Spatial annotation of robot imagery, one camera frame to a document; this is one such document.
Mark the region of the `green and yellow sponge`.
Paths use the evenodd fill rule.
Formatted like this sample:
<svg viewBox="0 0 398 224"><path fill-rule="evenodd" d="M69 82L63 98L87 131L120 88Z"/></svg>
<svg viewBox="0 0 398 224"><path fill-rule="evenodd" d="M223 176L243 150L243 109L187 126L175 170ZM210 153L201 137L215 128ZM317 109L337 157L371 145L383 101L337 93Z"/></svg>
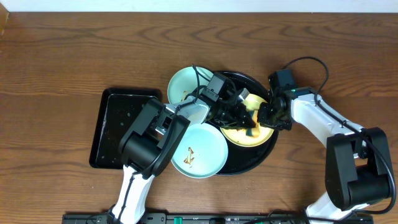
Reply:
<svg viewBox="0 0 398 224"><path fill-rule="evenodd" d="M260 135L259 123L257 122L258 110L249 108L249 114L255 123L255 127L246 130L246 135L252 138L257 138Z"/></svg>

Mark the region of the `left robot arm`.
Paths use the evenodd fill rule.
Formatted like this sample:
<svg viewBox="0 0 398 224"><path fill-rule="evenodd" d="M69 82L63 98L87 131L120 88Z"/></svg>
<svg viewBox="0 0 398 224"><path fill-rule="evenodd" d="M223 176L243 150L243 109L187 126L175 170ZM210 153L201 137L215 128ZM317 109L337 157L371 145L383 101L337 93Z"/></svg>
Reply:
<svg viewBox="0 0 398 224"><path fill-rule="evenodd" d="M119 143L124 179L118 202L111 209L113 223L137 223L145 212L152 181L169 163L183 166L182 149L199 151L198 162L185 175L202 179L215 175L228 158L226 139L206 118L211 103L189 96L176 104L149 100Z"/></svg>

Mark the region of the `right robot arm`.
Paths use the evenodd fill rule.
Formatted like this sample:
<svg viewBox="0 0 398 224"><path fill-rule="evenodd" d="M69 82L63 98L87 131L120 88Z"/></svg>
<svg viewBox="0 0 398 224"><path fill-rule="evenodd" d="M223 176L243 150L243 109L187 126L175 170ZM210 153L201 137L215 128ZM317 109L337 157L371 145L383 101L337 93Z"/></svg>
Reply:
<svg viewBox="0 0 398 224"><path fill-rule="evenodd" d="M290 130L307 128L326 148L326 192L305 209L310 223L342 222L357 213L392 210L397 186L385 132L366 129L340 115L310 87L277 87L270 103L261 103L259 124Z"/></svg>

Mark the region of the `yellow plate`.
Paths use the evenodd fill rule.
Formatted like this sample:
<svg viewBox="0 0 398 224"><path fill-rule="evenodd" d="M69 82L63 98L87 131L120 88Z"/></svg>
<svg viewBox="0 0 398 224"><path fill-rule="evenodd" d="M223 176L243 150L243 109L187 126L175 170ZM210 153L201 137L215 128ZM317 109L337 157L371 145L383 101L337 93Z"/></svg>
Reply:
<svg viewBox="0 0 398 224"><path fill-rule="evenodd" d="M243 101L243 104L246 106L246 110L249 108L253 108L258 110L260 104L263 102L267 102L260 96L250 93L246 99ZM263 127L259 125L260 135L257 138L252 138L246 135L247 129L224 129L221 128L221 132L225 136L225 138L235 145L241 147L255 147L265 143L273 134L274 130L271 128Z"/></svg>

